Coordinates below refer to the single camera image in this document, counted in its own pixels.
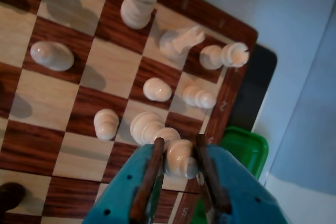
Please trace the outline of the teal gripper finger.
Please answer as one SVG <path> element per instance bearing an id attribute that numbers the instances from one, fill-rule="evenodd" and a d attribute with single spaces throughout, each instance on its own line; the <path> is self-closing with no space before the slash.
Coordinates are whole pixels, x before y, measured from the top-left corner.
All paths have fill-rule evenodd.
<path id="1" fill-rule="evenodd" d="M 195 140 L 207 223 L 289 223 L 275 197 L 226 149 Z"/>
<path id="2" fill-rule="evenodd" d="M 164 139 L 136 149 L 83 223 L 153 223 L 162 189 Z"/>

